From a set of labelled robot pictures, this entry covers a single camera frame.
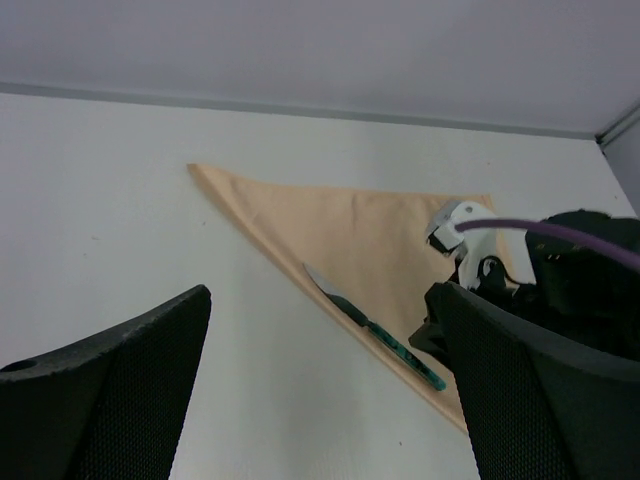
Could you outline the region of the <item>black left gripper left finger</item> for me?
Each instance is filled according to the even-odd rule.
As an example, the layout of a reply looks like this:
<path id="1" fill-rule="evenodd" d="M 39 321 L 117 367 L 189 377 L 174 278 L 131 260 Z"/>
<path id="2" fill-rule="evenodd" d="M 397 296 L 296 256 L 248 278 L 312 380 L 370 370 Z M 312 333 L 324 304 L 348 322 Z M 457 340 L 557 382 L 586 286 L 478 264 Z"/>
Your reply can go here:
<path id="1" fill-rule="evenodd" d="M 136 318 L 3 367 L 2 478 L 168 478 L 210 312 L 210 291 L 197 285 Z"/>

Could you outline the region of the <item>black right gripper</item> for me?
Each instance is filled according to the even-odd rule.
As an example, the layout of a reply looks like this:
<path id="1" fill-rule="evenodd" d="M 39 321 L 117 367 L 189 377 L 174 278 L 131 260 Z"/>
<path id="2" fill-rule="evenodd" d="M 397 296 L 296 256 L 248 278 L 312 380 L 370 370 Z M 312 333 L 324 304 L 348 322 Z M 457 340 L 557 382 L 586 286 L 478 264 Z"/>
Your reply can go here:
<path id="1" fill-rule="evenodd" d="M 577 210 L 542 221 L 572 228 L 639 255 L 639 219 Z M 531 323 L 600 351 L 639 361 L 639 273 L 584 246 L 528 231 L 534 283 L 511 277 L 497 253 L 474 248 L 456 259 L 449 281 Z M 410 337 L 415 349 L 451 369 L 435 306 Z"/>

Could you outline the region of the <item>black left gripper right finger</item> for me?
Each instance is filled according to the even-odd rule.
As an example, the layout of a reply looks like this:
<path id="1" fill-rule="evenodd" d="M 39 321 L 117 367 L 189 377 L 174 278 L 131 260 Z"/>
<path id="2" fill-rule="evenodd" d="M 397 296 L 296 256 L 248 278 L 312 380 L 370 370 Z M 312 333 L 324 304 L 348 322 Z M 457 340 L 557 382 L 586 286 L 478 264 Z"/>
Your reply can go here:
<path id="1" fill-rule="evenodd" d="M 453 283 L 440 322 L 483 479 L 636 479 L 639 364 L 512 315 Z"/>

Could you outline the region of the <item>knife with green handle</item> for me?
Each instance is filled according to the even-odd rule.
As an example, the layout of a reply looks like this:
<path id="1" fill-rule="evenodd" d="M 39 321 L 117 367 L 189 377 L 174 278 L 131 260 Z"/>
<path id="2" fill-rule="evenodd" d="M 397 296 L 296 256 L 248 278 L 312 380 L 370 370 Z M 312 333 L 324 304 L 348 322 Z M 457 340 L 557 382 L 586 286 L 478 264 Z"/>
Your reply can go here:
<path id="1" fill-rule="evenodd" d="M 362 329 L 367 329 L 379 342 L 381 342 L 399 360 L 425 380 L 436 391 L 446 389 L 446 382 L 427 367 L 418 357 L 411 353 L 401 342 L 396 340 L 382 326 L 372 321 L 363 311 L 349 301 L 334 285 L 326 280 L 312 266 L 304 263 L 303 268 L 316 287 L 331 301 L 343 314 L 350 318 Z"/>

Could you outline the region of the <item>peach cloth napkin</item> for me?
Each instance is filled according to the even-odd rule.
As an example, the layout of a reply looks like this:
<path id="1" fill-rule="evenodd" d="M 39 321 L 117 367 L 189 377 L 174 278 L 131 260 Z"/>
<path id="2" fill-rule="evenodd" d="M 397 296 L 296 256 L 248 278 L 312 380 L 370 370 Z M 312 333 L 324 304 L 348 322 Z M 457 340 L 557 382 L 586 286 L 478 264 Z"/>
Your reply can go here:
<path id="1" fill-rule="evenodd" d="M 467 429 L 455 379 L 428 354 L 419 359 L 447 384 L 438 392 L 316 287 L 310 265 L 401 344 L 426 314 L 424 295 L 454 271 L 425 243 L 424 231 L 446 195 L 269 184 L 191 164 L 195 184 L 289 280 L 409 388 L 460 431 Z"/>

